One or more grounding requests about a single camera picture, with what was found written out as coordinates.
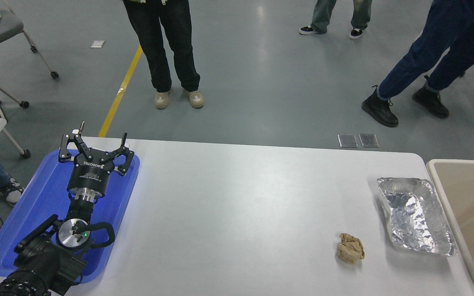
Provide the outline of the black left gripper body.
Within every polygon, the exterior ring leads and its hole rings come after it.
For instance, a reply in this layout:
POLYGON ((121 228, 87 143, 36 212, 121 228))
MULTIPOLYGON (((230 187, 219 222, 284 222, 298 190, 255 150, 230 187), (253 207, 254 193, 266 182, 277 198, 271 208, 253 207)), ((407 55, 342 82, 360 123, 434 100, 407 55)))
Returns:
POLYGON ((77 155, 67 191, 76 195, 77 189, 87 188, 94 190, 98 195, 105 195, 110 173, 115 165, 112 160, 100 164, 100 159, 104 158, 93 157, 92 160, 88 160, 84 154, 77 155))

